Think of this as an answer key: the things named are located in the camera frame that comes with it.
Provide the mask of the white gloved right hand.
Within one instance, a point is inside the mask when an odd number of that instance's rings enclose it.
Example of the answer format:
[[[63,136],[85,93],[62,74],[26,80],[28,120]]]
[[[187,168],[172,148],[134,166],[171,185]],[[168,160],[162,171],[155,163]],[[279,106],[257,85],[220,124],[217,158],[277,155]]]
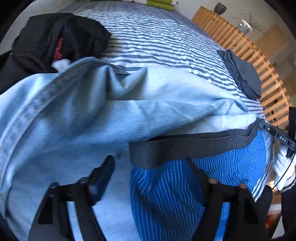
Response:
[[[292,154],[291,157],[287,157],[287,153],[288,148],[280,144],[273,166],[276,173],[274,181],[275,187],[280,192],[284,192],[285,188],[295,183],[295,154]]]

